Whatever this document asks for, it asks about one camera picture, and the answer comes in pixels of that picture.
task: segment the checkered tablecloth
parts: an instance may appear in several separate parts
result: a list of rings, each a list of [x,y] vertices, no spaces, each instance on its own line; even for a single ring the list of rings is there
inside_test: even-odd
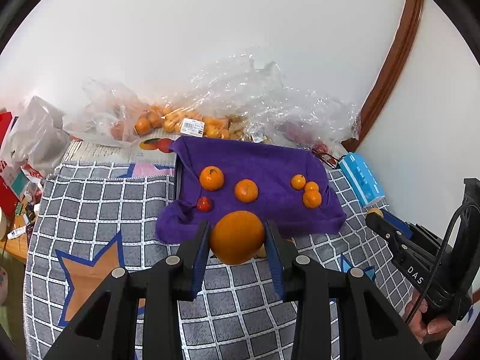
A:
[[[66,168],[70,170],[59,169],[49,177],[28,252],[24,314],[30,359],[44,357],[62,331],[62,309],[70,288],[55,250],[92,261],[121,231],[129,271],[146,269],[177,250],[155,240],[158,212],[173,199],[170,176],[108,179],[125,170],[111,163]],[[297,249],[330,269],[341,270],[342,259],[363,269],[373,266],[376,285],[400,311],[409,299],[410,284],[389,262],[392,256],[386,243],[366,228],[366,210],[343,174],[338,170],[327,174],[347,221],[335,235],[295,238]],[[386,202],[378,206],[387,207]],[[330,309],[332,358],[337,359],[334,301]],[[266,259],[226,266],[209,258],[196,300],[179,302],[184,357],[290,359],[296,311],[295,303],[283,303],[276,296]],[[142,358],[142,332],[140,314],[135,341],[138,359]]]

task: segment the wall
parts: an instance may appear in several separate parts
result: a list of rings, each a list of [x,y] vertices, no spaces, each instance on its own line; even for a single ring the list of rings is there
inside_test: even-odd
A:
[[[141,96],[182,89],[224,56],[261,45],[290,86],[362,104],[404,0],[42,0],[0,55],[0,106],[40,95],[65,111],[88,77]]]
[[[440,237],[462,203],[463,179],[480,179],[479,100],[480,66],[448,17],[426,0],[400,80],[358,152],[394,212]]]

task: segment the purple cloth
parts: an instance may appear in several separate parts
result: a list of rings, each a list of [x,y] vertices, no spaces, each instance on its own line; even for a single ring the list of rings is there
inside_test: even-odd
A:
[[[201,220],[212,226],[226,214],[247,210],[262,222],[273,219],[283,237],[312,233],[337,233],[346,219],[335,191],[328,185],[325,168],[305,150],[214,138],[181,137],[170,148],[183,162],[180,197],[160,213],[157,237],[166,243],[191,239]],[[198,176],[203,168],[216,166],[225,176],[220,190],[202,189]],[[320,187],[322,204],[308,209],[303,205],[303,191],[290,185],[296,174]],[[242,179],[258,186],[258,199],[242,203],[234,188]],[[213,210],[202,212],[195,205],[201,196],[213,200]]]

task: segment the red fruit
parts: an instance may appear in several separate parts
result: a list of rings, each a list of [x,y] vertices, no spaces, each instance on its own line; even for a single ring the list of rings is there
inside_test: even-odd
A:
[[[159,139],[156,143],[155,143],[155,146],[157,147],[157,149],[159,149],[161,152],[164,152],[164,153],[171,153],[173,152],[173,150],[170,150],[170,144],[172,143],[173,141],[169,138],[162,138],[162,139]]]
[[[198,199],[197,208],[203,212],[212,211],[212,199],[206,198],[205,196]]]

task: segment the silver screw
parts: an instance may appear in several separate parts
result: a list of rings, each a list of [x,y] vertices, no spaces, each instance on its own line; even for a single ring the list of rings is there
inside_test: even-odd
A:
[[[117,267],[112,271],[112,276],[116,279],[121,278],[125,274],[125,269],[122,267]]]
[[[300,264],[301,266],[305,266],[310,262],[310,257],[305,256],[303,254],[299,254],[296,258],[295,261]]]
[[[179,256],[176,256],[176,255],[168,256],[168,257],[166,258],[165,262],[166,262],[169,266],[176,266],[176,265],[180,262],[180,257],[179,257]]]
[[[355,268],[350,269],[350,274],[354,278],[361,278],[363,276],[363,271],[360,268],[355,267]]]

